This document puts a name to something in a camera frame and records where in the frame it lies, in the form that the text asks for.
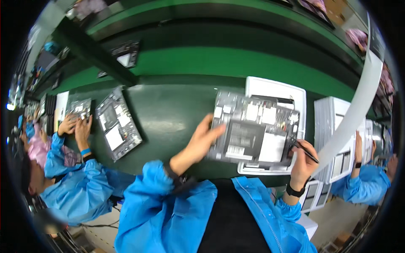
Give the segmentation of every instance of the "battery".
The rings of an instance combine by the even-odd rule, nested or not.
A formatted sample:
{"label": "battery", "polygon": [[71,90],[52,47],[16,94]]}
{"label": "battery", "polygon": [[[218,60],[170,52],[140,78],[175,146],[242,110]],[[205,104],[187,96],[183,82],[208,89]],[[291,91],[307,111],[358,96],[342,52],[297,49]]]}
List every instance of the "battery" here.
{"label": "battery", "polygon": [[246,160],[258,157],[265,130],[264,125],[231,119],[225,140],[225,157]]}

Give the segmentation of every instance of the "barcode sticker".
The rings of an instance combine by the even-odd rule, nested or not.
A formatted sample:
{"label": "barcode sticker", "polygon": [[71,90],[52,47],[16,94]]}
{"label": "barcode sticker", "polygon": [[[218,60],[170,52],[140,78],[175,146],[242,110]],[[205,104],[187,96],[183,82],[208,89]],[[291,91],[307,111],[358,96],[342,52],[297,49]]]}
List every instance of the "barcode sticker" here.
{"label": "barcode sticker", "polygon": [[244,152],[245,152],[245,148],[237,147],[237,146],[232,146],[232,145],[229,145],[229,146],[228,146],[228,151],[227,151],[227,153],[230,153],[230,154],[237,154],[237,155],[243,155]]}

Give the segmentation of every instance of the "black hair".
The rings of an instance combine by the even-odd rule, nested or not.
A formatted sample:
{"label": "black hair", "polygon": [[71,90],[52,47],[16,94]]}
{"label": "black hair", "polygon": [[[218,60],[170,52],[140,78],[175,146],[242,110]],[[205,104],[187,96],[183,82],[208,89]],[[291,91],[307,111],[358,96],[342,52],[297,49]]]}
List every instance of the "black hair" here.
{"label": "black hair", "polygon": [[399,97],[395,94],[392,96],[392,114],[391,114],[391,140],[392,140],[392,152],[399,154],[400,140],[401,140],[401,108]]}
{"label": "black hair", "polygon": [[31,181],[31,160],[24,150],[24,144],[17,134],[12,134],[9,142],[11,154],[11,174],[15,183],[26,198],[31,198],[28,187]]}

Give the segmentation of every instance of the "hand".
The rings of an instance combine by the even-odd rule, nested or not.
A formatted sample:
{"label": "hand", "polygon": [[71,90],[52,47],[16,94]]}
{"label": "hand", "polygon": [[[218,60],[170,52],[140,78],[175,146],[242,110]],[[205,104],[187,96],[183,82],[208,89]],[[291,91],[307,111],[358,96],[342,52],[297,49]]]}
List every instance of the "hand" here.
{"label": "hand", "polygon": [[47,135],[47,133],[45,133],[44,129],[41,129],[41,130],[39,131],[39,135],[41,136],[41,140],[42,140],[44,143],[47,143],[47,141],[48,141],[48,135]]}
{"label": "hand", "polygon": [[[308,150],[316,159],[318,159],[318,154],[316,153],[313,146],[305,140],[297,140],[304,148]],[[297,160],[295,161],[294,167],[291,170],[291,180],[290,186],[295,191],[300,191],[311,174],[318,167],[318,164],[309,158],[303,149],[293,147],[293,152],[297,153]]]}
{"label": "hand", "polygon": [[75,131],[74,126],[76,125],[77,120],[72,118],[73,115],[71,113],[65,116],[65,119],[62,121],[58,128],[59,136],[62,136],[64,133],[73,134],[73,132]]}
{"label": "hand", "polygon": [[362,52],[365,52],[365,51],[366,51],[366,49],[363,47],[363,45],[361,45],[360,43],[357,44],[357,45],[358,45],[360,51],[362,51]]}
{"label": "hand", "polygon": [[372,147],[371,153],[374,154],[376,149],[377,149],[377,145],[375,143],[375,140],[373,140],[373,147]]}
{"label": "hand", "polygon": [[77,118],[77,124],[75,129],[75,139],[77,142],[77,147],[79,148],[80,152],[88,149],[89,144],[87,139],[90,135],[90,128],[93,122],[93,115],[90,115],[89,122],[86,119],[81,119],[80,117]]}
{"label": "hand", "polygon": [[37,118],[38,118],[39,108],[40,108],[40,106],[37,106],[37,108],[35,109],[35,112],[34,112],[34,119],[37,119]]}
{"label": "hand", "polygon": [[20,139],[22,140],[22,142],[23,142],[24,144],[28,144],[27,133],[23,132],[23,133],[20,135]]}
{"label": "hand", "polygon": [[362,160],[362,140],[358,131],[356,131],[356,147],[354,149],[355,162],[361,162]]}
{"label": "hand", "polygon": [[191,165],[201,161],[211,144],[225,132],[226,126],[209,129],[213,114],[208,114],[197,126],[187,147],[170,160],[170,167],[177,175],[182,175]]}

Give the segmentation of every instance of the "circuit board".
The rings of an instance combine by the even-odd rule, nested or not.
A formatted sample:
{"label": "circuit board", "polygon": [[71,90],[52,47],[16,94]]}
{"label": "circuit board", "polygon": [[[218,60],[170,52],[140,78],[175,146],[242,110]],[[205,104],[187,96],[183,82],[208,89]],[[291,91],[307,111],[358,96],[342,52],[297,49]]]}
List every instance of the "circuit board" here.
{"label": "circuit board", "polygon": [[121,87],[115,88],[96,108],[96,118],[114,162],[142,142]]}
{"label": "circuit board", "polygon": [[257,166],[289,166],[299,116],[298,111],[278,106],[276,101],[219,91],[211,127],[226,124],[226,131],[211,146],[207,157]]}

